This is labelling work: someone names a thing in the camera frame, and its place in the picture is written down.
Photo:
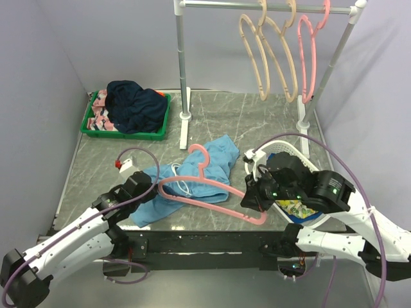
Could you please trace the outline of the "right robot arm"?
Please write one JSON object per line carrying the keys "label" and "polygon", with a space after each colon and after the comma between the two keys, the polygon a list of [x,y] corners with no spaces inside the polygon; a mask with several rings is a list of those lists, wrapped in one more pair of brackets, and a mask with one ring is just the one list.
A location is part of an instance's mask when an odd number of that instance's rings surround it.
{"label": "right robot arm", "polygon": [[362,193],[342,175],[320,171],[302,155],[285,151],[271,155],[251,151],[243,161],[254,170],[245,178],[242,207],[263,212],[279,201],[299,201],[355,231],[355,235],[332,234],[291,222],[263,253],[285,258],[325,253],[357,262],[391,282],[410,278],[410,232],[366,206]]}

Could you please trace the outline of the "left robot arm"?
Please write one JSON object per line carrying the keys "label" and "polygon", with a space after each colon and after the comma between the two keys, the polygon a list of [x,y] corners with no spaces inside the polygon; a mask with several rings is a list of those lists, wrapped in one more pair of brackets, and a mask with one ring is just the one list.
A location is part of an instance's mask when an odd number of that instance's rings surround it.
{"label": "left robot arm", "polygon": [[8,252],[1,266],[2,305],[37,307],[53,284],[98,259],[129,265],[133,245],[118,224],[157,196],[157,181],[137,171],[53,236],[25,252]]}

